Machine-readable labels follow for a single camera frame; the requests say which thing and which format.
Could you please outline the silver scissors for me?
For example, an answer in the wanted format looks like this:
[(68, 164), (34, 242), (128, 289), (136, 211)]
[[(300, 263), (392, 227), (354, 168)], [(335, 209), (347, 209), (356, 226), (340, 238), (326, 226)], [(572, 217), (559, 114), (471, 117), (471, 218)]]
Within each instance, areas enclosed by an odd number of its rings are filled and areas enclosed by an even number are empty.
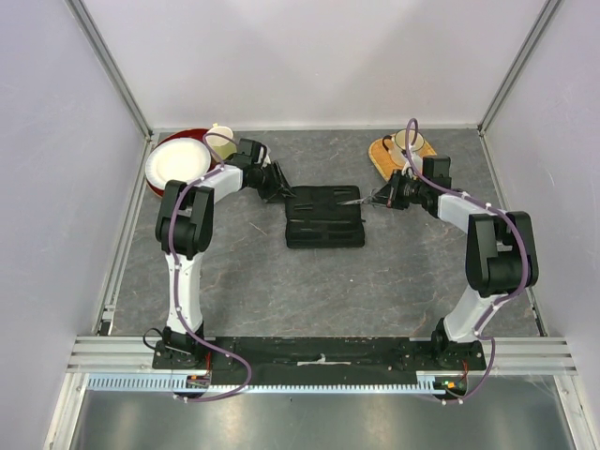
[(373, 190), (366, 197), (359, 198), (359, 199), (354, 199), (354, 200), (348, 200), (348, 201), (339, 202), (338, 205), (339, 206), (375, 205), (376, 204), (376, 202), (375, 202), (375, 200), (376, 200), (376, 194), (377, 194), (377, 190)]

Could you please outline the black zipper tool case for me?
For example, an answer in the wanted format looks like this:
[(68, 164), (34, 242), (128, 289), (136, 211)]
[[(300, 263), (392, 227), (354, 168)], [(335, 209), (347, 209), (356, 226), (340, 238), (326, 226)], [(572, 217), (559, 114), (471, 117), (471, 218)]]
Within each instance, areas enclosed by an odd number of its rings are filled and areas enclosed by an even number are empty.
[(338, 205), (361, 198), (358, 186), (297, 186), (293, 189), (295, 197), (285, 200), (288, 248), (361, 248), (365, 245), (361, 205)]

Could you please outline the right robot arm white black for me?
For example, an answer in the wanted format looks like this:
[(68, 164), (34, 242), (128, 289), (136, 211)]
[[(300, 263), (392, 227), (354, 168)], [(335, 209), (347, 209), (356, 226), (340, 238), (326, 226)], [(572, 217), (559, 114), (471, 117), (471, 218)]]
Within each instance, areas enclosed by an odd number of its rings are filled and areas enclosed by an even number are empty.
[(506, 303), (534, 285), (539, 268), (531, 217), (505, 212), (452, 189), (451, 159), (428, 156), (416, 175), (394, 171), (372, 202), (404, 210), (415, 204), (466, 234), (468, 287), (454, 309), (440, 319), (426, 344), (431, 362), (452, 368), (482, 351), (482, 331)]

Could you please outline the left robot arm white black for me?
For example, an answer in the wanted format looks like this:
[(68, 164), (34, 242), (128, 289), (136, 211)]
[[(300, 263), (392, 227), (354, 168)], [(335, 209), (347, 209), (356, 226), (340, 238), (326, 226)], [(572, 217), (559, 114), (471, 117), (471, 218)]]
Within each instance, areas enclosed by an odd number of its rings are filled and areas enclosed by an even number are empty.
[(268, 147), (257, 141), (235, 142), (208, 132), (189, 149), (176, 148), (184, 140), (170, 140), (158, 149), (161, 163), (183, 163), (166, 181), (157, 216), (155, 236), (169, 271), (169, 316), (157, 358), (172, 357), (184, 368), (197, 368), (209, 354), (203, 344), (200, 305), (202, 261), (214, 231), (217, 202), (244, 188), (255, 189), (266, 203), (280, 203), (292, 188)]

